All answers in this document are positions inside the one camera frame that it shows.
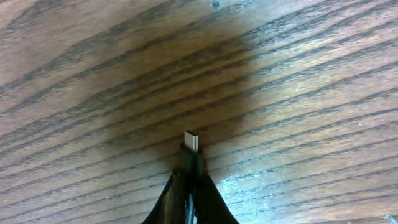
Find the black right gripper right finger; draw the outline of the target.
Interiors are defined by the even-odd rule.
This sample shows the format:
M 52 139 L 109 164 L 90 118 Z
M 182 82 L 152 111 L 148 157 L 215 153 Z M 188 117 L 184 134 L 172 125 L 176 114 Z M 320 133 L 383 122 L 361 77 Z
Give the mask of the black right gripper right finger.
M 194 197 L 198 224 L 238 224 L 211 177 L 206 174 L 198 182 Z

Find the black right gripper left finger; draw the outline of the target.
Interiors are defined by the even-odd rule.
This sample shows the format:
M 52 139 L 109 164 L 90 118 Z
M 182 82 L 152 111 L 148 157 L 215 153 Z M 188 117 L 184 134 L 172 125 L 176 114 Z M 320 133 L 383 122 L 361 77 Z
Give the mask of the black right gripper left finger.
M 174 169 L 154 208 L 143 224 L 184 224 L 187 197 L 186 175 Z

